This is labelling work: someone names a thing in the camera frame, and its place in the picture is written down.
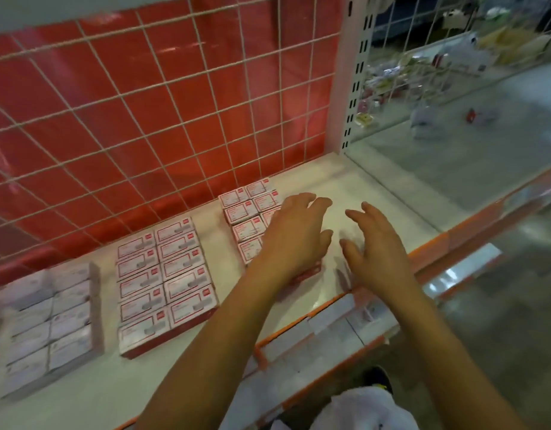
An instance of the right hand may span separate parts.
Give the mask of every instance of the right hand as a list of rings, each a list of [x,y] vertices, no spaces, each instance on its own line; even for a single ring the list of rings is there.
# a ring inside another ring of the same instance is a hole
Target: right hand
[[[387,304],[420,290],[403,243],[387,218],[367,202],[361,208],[363,211],[346,210],[345,215],[363,232],[365,250],[361,253],[349,239],[339,241],[351,272]]]

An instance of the concrete floor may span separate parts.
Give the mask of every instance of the concrete floor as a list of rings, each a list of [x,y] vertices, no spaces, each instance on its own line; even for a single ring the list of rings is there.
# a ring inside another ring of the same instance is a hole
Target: concrete floor
[[[504,261],[441,306],[471,356],[533,429],[551,429],[551,206],[493,242]],[[331,395],[361,384],[361,373],[383,366],[395,401],[421,429],[443,429],[402,334],[372,350],[334,380],[318,386],[279,418],[308,429]]]

